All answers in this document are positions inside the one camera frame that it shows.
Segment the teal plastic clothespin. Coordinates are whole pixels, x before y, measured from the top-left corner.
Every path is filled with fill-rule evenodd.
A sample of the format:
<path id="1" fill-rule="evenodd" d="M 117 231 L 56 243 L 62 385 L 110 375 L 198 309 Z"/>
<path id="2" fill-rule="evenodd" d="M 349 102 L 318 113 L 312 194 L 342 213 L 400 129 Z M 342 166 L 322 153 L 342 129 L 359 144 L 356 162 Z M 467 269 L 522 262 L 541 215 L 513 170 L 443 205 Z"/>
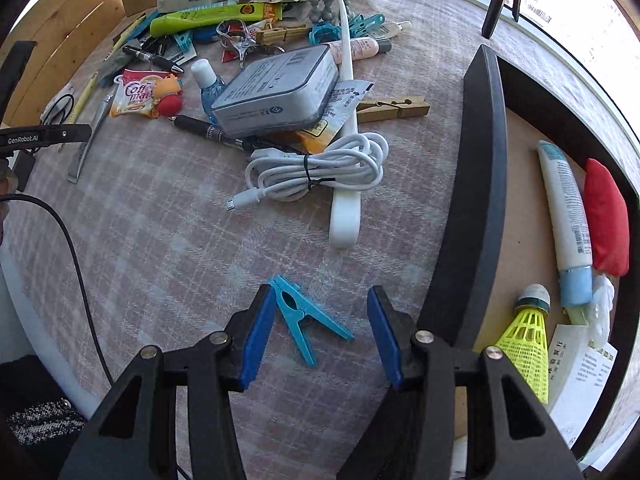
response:
<path id="1" fill-rule="evenodd" d="M 303 322 L 313 320 L 334 335 L 344 340 L 354 340 L 355 337 L 345 326 L 337 323 L 334 318 L 326 314 L 314 301 L 305 296 L 300 287 L 282 275 L 275 275 L 269 285 L 276 292 L 276 300 L 288 331 L 307 366 L 317 365 L 314 350 L 303 331 Z"/>

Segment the yellow chopstick wrapper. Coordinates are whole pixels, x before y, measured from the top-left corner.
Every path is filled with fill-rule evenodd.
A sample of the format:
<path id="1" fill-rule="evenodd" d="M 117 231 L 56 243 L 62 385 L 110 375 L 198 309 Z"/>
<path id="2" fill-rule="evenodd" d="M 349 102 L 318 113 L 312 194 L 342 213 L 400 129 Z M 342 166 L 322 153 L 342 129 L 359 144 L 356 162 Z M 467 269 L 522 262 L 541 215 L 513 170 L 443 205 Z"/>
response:
<path id="1" fill-rule="evenodd" d="M 78 99 L 75 101 L 74 107 L 68 117 L 66 118 L 66 124 L 74 124 L 77 122 L 77 119 L 84 109 L 88 99 L 93 92 L 94 87 L 96 86 L 96 82 L 98 81 L 98 73 L 94 72 L 87 84 L 85 85 L 84 90 L 81 91 L 81 94 L 78 96 Z"/>

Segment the red coffee mate sachet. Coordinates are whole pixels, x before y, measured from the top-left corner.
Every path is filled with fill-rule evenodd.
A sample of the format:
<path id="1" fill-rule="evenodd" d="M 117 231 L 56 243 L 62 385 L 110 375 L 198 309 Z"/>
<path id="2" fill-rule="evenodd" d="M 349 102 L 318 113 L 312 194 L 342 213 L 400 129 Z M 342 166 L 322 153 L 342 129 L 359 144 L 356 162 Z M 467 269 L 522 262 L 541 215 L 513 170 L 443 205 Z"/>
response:
<path id="1" fill-rule="evenodd" d="M 169 76 L 167 72 L 157 70 L 127 70 L 114 78 L 116 92 L 110 109 L 110 116 L 115 118 L 125 114 L 138 114 L 149 118 L 157 118 L 160 113 L 156 109 L 153 90 L 155 85 Z"/>

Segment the yellow plastic shuttlecock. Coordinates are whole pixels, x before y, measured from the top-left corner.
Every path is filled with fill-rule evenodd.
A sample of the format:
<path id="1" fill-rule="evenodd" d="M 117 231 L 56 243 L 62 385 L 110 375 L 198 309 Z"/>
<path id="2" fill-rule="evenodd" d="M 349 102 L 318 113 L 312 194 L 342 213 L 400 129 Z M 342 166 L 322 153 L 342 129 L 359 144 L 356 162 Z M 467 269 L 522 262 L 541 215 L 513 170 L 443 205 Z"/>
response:
<path id="1" fill-rule="evenodd" d="M 542 404 L 548 403 L 549 395 L 549 311 L 550 295 L 544 285 L 528 285 L 516 300 L 513 321 L 496 343 Z"/>

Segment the orange cartoon figure keychain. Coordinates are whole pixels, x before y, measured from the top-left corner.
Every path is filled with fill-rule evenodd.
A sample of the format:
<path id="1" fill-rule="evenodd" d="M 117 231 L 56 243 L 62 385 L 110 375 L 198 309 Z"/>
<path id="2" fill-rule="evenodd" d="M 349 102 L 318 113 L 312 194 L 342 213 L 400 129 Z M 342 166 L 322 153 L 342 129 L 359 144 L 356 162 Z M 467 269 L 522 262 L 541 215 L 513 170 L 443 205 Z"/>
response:
<path id="1" fill-rule="evenodd" d="M 152 97 L 157 114 L 170 117 L 179 114 L 183 107 L 182 84 L 175 75 L 158 80 L 153 87 Z"/>

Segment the white paper leaflet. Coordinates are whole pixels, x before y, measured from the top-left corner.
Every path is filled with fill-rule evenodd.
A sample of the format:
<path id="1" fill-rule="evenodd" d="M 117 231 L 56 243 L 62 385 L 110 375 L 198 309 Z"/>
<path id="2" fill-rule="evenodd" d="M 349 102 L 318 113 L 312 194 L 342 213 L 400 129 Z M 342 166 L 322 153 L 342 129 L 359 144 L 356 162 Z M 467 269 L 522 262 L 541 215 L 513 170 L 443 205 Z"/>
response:
<path id="1" fill-rule="evenodd" d="M 548 353 L 547 412 L 571 448 L 600 399 L 617 350 L 608 342 L 597 348 L 587 326 L 558 324 Z"/>

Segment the black gel pen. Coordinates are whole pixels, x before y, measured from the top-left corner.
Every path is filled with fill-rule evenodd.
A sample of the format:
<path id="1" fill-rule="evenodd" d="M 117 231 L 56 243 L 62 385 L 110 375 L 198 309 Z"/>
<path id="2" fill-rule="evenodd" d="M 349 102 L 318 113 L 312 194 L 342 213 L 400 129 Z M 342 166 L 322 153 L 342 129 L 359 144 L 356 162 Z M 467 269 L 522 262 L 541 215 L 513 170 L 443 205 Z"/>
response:
<path id="1" fill-rule="evenodd" d="M 140 61 L 151 63 L 152 65 L 161 68 L 165 72 L 171 72 L 173 74 L 184 73 L 184 69 L 180 65 L 172 62 L 171 60 L 168 60 L 168 58 L 163 58 L 160 55 L 145 52 L 141 49 L 130 46 L 123 46 L 122 52 L 126 53 L 126 55 L 132 55 Z"/>
<path id="2" fill-rule="evenodd" d="M 295 148 L 277 144 L 264 138 L 258 138 L 257 136 L 248 136 L 247 138 L 241 139 L 229 138 L 218 126 L 210 124 L 209 122 L 203 122 L 202 120 L 190 116 L 169 116 L 167 120 L 180 130 L 195 134 L 196 136 L 200 136 L 207 140 L 227 145 L 229 148 L 237 148 L 238 150 L 247 153 L 253 153 L 256 150 L 265 150 L 266 148 L 275 148 L 283 153 L 300 155 L 300 151 L 297 151 Z"/>

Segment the small blue liquid bottle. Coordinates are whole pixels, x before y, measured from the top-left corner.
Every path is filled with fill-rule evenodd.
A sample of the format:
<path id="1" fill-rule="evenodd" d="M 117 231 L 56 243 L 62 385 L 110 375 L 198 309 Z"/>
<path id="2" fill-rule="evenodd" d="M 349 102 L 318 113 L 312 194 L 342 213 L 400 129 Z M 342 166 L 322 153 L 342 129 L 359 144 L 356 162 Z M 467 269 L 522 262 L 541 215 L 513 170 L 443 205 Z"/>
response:
<path id="1" fill-rule="evenodd" d="M 199 58 L 192 63 L 191 74 L 200 88 L 201 104 L 205 115 L 211 124 L 217 125 L 218 120 L 213 112 L 213 105 L 227 87 L 226 83 L 216 74 L 206 58 Z"/>

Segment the clear plastic bag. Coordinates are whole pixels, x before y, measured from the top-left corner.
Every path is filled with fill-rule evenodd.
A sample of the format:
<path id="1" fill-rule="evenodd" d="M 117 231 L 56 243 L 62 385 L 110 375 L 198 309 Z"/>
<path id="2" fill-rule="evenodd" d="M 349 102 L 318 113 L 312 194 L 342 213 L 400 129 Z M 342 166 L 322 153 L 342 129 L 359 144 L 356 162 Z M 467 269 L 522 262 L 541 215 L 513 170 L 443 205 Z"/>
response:
<path id="1" fill-rule="evenodd" d="M 608 336 L 610 336 L 615 287 L 605 274 L 597 274 L 592 281 L 593 293 L 586 307 L 586 319 L 589 325 L 589 338 L 594 348 L 602 349 L 608 343 Z"/>

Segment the white blue cream tube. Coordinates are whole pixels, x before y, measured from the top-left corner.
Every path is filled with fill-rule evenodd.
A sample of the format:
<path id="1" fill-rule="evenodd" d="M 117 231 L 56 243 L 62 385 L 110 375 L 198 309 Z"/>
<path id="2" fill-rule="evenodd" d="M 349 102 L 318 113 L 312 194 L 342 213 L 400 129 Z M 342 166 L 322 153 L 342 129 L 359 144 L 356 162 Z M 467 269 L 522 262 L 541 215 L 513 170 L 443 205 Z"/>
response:
<path id="1" fill-rule="evenodd" d="M 559 271 L 563 308 L 580 307 L 592 299 L 592 248 L 582 194 L 563 152 L 553 143 L 538 142 Z"/>

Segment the wooden clothespin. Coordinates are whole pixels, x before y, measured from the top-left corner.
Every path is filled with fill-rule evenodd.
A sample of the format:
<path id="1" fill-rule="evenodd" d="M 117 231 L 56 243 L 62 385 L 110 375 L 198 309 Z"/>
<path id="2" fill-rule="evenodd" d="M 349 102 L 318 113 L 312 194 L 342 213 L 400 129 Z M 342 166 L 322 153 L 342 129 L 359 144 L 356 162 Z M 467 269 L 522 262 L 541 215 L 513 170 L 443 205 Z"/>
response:
<path id="1" fill-rule="evenodd" d="M 401 98 L 367 99 L 357 106 L 358 122 L 386 122 L 405 118 L 423 117 L 428 114 L 431 105 L 420 96 L 402 96 Z"/>
<path id="2" fill-rule="evenodd" d="M 255 40 L 261 46 L 282 46 L 291 42 L 308 39 L 311 26 L 300 24 L 295 26 L 272 26 L 270 23 L 255 32 Z"/>

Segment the red fabric beanbag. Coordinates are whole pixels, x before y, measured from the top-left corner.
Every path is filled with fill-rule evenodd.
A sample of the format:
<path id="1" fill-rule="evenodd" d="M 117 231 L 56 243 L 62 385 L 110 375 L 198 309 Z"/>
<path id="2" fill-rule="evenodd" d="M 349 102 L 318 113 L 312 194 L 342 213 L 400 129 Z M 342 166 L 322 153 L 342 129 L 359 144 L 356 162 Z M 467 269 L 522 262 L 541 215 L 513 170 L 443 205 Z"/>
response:
<path id="1" fill-rule="evenodd" d="M 586 161 L 584 206 L 594 268 L 616 278 L 630 263 L 628 211 L 612 174 L 594 158 Z"/>

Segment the white grey device box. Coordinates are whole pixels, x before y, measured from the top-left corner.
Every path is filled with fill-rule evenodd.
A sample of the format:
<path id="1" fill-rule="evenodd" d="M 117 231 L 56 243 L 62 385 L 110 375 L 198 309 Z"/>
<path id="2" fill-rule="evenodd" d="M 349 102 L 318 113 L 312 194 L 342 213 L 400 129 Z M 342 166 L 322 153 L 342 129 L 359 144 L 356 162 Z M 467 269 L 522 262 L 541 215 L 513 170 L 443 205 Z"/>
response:
<path id="1" fill-rule="evenodd" d="M 293 132 L 318 122 L 337 81 L 324 44 L 280 53 L 243 68 L 213 102 L 212 113 L 232 139 Z"/>

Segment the green yellow tube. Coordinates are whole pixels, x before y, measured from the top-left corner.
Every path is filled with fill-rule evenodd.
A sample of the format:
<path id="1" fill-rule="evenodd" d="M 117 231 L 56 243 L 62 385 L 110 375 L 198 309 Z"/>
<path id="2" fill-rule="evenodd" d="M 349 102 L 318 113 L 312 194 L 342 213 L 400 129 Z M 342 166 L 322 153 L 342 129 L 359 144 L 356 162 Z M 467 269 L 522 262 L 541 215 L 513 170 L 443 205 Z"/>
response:
<path id="1" fill-rule="evenodd" d="M 204 26 L 218 25 L 224 21 L 241 20 L 245 23 L 283 18 L 282 3 L 250 2 L 208 6 L 193 10 L 183 10 L 160 15 L 151 22 L 149 30 L 152 37 L 180 34 L 186 30 Z"/>

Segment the small white tube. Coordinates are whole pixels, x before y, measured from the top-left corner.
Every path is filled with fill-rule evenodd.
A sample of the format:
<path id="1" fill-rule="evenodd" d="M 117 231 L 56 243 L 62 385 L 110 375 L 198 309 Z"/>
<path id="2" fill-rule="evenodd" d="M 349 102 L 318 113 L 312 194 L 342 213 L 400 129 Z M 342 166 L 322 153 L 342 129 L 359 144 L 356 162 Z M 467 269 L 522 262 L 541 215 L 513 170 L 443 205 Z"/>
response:
<path id="1" fill-rule="evenodd" d="M 412 29 L 410 21 L 385 22 L 380 27 L 373 29 L 370 36 L 376 40 L 391 40 L 410 29 Z"/>

